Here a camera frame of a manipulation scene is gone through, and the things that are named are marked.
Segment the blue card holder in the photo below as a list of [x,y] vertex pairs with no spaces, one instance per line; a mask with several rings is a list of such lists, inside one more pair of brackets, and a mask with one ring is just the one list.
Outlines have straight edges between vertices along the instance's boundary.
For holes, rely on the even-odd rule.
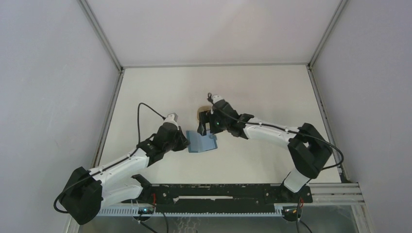
[[218,148],[217,137],[210,130],[206,131],[206,135],[200,135],[196,131],[186,131],[186,136],[189,141],[189,153],[202,153]]

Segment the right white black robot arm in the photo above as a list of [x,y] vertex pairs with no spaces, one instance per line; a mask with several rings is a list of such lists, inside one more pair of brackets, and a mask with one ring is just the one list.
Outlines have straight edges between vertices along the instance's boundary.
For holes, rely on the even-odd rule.
[[233,137],[263,140],[289,151],[294,168],[282,181],[283,187],[280,190],[281,197],[287,202],[295,201],[309,181],[316,179],[321,171],[331,168],[326,163],[334,151],[340,155],[340,160],[334,167],[340,166],[344,161],[343,152],[327,142],[309,123],[299,127],[279,126],[252,114],[239,114],[224,99],[209,99],[209,102],[210,107],[198,111],[197,132],[200,135],[227,131]]

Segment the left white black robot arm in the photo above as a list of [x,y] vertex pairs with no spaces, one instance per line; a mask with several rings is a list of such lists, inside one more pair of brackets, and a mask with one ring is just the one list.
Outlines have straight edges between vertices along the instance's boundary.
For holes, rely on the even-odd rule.
[[147,202],[152,196],[151,188],[133,176],[162,160],[166,153],[184,150],[188,145],[180,126],[164,122],[157,133],[121,158],[89,170],[82,166],[75,169],[53,207],[84,225],[102,208],[130,199]]

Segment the beige oval tray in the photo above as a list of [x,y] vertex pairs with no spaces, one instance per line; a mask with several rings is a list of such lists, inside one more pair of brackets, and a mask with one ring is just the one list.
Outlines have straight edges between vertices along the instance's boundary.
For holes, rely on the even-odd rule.
[[206,111],[210,111],[210,106],[201,106],[198,108],[197,113],[196,113],[196,117],[197,117],[197,121],[200,122],[200,114],[202,112],[206,112]]

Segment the black mounting base plate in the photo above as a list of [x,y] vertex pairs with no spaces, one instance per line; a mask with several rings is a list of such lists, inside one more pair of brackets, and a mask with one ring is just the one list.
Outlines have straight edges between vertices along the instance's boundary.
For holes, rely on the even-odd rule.
[[252,209],[274,205],[293,205],[302,201],[313,203],[311,189],[306,185],[297,193],[282,184],[152,184],[142,175],[134,175],[143,191],[138,200],[162,209]]

